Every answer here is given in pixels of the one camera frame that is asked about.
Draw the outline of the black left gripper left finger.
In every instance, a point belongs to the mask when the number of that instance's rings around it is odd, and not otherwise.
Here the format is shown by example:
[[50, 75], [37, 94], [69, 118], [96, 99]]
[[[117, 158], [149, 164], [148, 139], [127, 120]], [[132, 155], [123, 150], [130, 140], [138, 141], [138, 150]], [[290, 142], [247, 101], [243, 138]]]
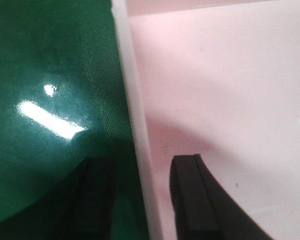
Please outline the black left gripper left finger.
[[106, 157], [86, 157], [74, 197], [50, 240], [109, 240], [116, 194], [115, 166]]

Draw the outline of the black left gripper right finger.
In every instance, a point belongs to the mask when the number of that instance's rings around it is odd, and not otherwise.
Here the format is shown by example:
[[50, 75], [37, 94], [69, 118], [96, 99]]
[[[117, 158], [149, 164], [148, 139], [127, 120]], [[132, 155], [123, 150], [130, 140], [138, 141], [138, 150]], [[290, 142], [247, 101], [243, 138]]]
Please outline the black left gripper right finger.
[[175, 155], [170, 197], [179, 240], [269, 240], [223, 189], [199, 154]]

